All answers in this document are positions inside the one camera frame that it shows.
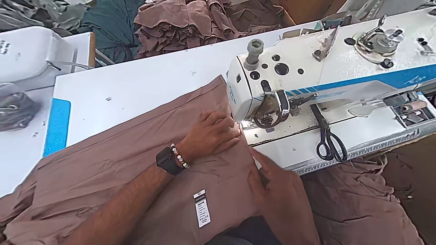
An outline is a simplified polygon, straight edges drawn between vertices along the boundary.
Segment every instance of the brown fabric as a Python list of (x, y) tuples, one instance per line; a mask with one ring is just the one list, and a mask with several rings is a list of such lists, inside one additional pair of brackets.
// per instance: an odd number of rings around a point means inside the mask
[(394, 189), (380, 175), (387, 162), (362, 159), (302, 176), (324, 245), (422, 245)]
[(436, 244), (435, 146), (432, 135), (387, 153), (389, 164), (382, 173), (425, 244)]
[(232, 5), (229, 17), (238, 31), (257, 34), (280, 29), (283, 14), (284, 9), (269, 0), (249, 0)]
[(6, 239), (3, 235), (6, 225), (32, 205), (36, 187), (36, 168), (14, 192), (0, 198), (0, 243)]
[(136, 58), (213, 44), (281, 28), (283, 8), (269, 0), (157, 0), (139, 8)]
[[(42, 159), (36, 168), (31, 205), (20, 209), (20, 215), (12, 221), (6, 219), (4, 234), (8, 241), (16, 245), (62, 243), (124, 184), (155, 164), (160, 150), (180, 141), (207, 109), (229, 111), (221, 76)], [(247, 184), (251, 164), (253, 159), (243, 140), (225, 152), (198, 160), (165, 187), (126, 244), (203, 245), (219, 232), (240, 224), (255, 214)], [(203, 189), (211, 222), (198, 228), (192, 195)], [(17, 190), (12, 196), (20, 195)], [(10, 197), (0, 199), (0, 205), (14, 203), (8, 200)], [(2, 207), (0, 210), (2, 217), (16, 215), (3, 214)]]

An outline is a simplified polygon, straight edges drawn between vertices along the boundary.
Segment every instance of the forearm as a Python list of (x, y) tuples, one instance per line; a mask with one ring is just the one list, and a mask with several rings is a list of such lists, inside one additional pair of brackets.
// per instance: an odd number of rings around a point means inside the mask
[(64, 245), (116, 245), (132, 231), (172, 175), (153, 165), (80, 225)]

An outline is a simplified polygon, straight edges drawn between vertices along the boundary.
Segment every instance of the scissors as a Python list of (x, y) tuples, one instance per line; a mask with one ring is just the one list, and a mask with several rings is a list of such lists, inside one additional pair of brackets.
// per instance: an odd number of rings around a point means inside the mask
[[(320, 109), (318, 108), (318, 105), (312, 104), (312, 105), (310, 105), (310, 109), (312, 110), (313, 114), (315, 115), (315, 118), (317, 119), (318, 124), (320, 125), (320, 130), (321, 130), (321, 142), (317, 146), (318, 156), (321, 159), (327, 160), (327, 161), (330, 161), (333, 159), (336, 159), (338, 162), (346, 161), (348, 158), (347, 149), (345, 148), (344, 143), (342, 143), (342, 141), (339, 139), (339, 137), (330, 131), (330, 127), (329, 127), (326, 119), (321, 114)], [(339, 155), (336, 147), (333, 144), (332, 138), (335, 139), (336, 142), (338, 143), (338, 145), (341, 147), (342, 156)], [(326, 151), (326, 155), (321, 154), (321, 152), (320, 152), (321, 146), (324, 147), (324, 149)]]

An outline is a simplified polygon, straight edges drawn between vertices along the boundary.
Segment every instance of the care label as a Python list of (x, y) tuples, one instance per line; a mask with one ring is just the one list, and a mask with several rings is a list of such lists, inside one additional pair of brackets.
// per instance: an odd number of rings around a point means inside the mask
[(194, 195), (194, 201), (195, 209), (197, 210), (198, 227), (201, 228), (203, 227), (203, 225), (209, 224), (211, 222), (208, 203), (206, 202), (206, 192), (202, 190), (196, 193)]

